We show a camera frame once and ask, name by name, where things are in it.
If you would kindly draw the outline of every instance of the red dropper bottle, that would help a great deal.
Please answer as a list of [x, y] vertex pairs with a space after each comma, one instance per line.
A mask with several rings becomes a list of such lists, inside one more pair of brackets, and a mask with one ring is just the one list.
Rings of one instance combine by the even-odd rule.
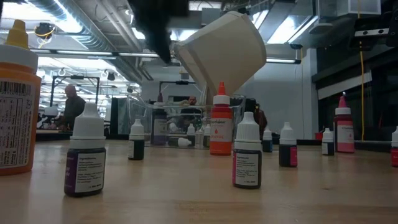
[[224, 82], [220, 82], [218, 94], [213, 97], [211, 109], [210, 154], [230, 156], [232, 151], [232, 109]]

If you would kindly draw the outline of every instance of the workbench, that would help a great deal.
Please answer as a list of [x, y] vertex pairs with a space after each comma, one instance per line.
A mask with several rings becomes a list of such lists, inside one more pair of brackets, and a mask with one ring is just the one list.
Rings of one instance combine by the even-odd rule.
[[298, 147], [298, 167], [262, 155], [262, 187], [232, 186], [232, 157], [150, 148], [127, 159], [127, 141], [106, 141], [102, 194], [63, 193], [68, 141], [38, 142], [32, 172], [0, 177], [0, 223], [398, 223], [398, 169], [390, 155], [321, 155]]

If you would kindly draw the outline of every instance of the pink bottle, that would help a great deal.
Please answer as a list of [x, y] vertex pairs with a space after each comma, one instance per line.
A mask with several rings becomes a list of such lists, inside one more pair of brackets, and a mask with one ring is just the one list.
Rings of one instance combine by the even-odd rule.
[[351, 109], [347, 107], [344, 96], [340, 97], [336, 116], [333, 119], [335, 130], [335, 151], [354, 153], [354, 123]]

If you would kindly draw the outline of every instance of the white wall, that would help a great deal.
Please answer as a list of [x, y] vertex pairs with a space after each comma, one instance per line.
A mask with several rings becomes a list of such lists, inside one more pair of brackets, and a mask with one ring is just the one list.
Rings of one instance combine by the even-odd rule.
[[318, 131], [318, 98], [311, 76], [316, 73], [316, 51], [307, 51], [302, 65], [268, 63], [236, 93], [255, 98], [269, 128], [280, 132], [289, 121], [297, 139], [313, 139]]
[[[157, 100], [159, 94], [159, 82], [145, 82], [141, 86], [143, 100]], [[170, 83], [162, 84], [163, 100], [167, 101], [169, 96], [196, 96], [200, 97], [200, 91], [192, 84], [176, 85]]]

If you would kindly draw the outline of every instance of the clear plastic container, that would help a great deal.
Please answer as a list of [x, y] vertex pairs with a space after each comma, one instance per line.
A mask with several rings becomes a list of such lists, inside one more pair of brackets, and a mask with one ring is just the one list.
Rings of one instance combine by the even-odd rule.
[[[246, 97], [243, 95], [232, 95], [231, 106], [233, 111], [233, 132], [232, 139], [236, 137], [236, 128], [239, 122], [243, 119], [244, 106]], [[129, 125], [132, 125], [135, 119], [141, 119], [141, 123], [144, 126], [146, 146], [153, 147], [180, 147], [178, 144], [178, 138], [188, 138], [187, 129], [189, 124], [193, 124], [195, 130], [204, 131], [207, 124], [210, 124], [211, 108], [213, 105], [201, 105], [201, 106], [186, 106], [180, 105], [179, 103], [173, 102], [173, 104], [165, 103], [165, 105], [151, 105], [146, 103], [142, 98], [138, 96], [127, 96], [127, 112], [129, 113]], [[166, 136], [167, 142], [165, 145], [152, 145], [150, 143], [152, 130], [152, 112], [154, 109], [163, 109], [167, 113], [167, 125], [166, 125]]]

